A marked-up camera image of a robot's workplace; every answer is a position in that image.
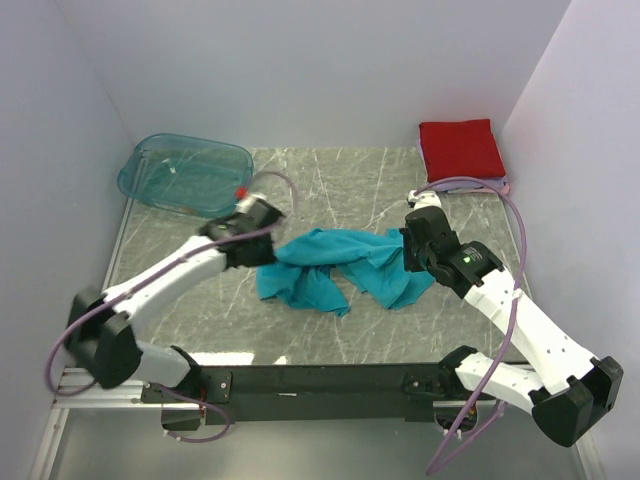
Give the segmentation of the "teal t-shirt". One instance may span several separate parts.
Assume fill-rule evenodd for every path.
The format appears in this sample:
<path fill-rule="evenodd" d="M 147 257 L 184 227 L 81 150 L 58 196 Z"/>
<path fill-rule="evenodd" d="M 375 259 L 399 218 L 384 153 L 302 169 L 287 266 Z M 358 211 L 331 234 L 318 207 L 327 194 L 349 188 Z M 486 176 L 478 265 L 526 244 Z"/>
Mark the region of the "teal t-shirt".
<path fill-rule="evenodd" d="M 398 229 L 383 235 L 314 229 L 280 247 L 275 263 L 257 269 L 258 298 L 342 317 L 350 304 L 332 280 L 333 271 L 390 310 L 416 303 L 435 283 L 427 272 L 404 269 L 403 237 Z"/>

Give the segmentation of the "teal transparent plastic basin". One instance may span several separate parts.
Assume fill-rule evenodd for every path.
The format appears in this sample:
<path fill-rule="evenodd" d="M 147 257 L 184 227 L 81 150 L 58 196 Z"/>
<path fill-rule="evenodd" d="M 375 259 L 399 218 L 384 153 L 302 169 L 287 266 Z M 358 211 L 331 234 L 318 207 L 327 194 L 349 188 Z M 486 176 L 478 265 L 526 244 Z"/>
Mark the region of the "teal transparent plastic basin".
<path fill-rule="evenodd" d="M 240 146 L 161 133 L 135 146 L 117 186 L 147 206 L 213 219 L 232 212 L 253 168 L 252 155 Z"/>

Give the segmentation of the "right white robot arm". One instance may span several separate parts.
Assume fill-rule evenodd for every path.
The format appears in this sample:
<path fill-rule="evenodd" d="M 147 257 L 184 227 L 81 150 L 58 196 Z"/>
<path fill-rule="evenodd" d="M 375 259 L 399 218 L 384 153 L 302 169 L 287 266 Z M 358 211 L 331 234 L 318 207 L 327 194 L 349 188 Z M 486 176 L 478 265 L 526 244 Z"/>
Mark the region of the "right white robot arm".
<path fill-rule="evenodd" d="M 484 244 L 461 243 L 444 210 L 414 203 L 400 230 L 407 271 L 427 272 L 493 323 L 529 369 L 462 346 L 439 364 L 439 387 L 460 399 L 480 390 L 529 413 L 554 443 L 570 447 L 612 410 L 621 364 L 599 358 L 561 330 Z"/>

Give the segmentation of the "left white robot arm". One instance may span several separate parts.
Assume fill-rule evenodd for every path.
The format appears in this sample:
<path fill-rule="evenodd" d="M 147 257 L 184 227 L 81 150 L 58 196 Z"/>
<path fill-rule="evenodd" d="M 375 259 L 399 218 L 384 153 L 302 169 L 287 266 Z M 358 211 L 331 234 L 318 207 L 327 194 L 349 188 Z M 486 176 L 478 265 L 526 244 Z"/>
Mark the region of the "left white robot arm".
<path fill-rule="evenodd" d="M 176 401 L 193 399 L 201 366 L 177 346 L 158 347 L 138 334 L 171 303 L 231 268 L 274 262 L 272 231 L 284 214 L 260 195 L 240 200 L 224 218 L 207 222 L 176 251 L 104 291 L 88 287 L 72 303 L 67 352 L 104 389 L 137 379 L 164 386 Z"/>

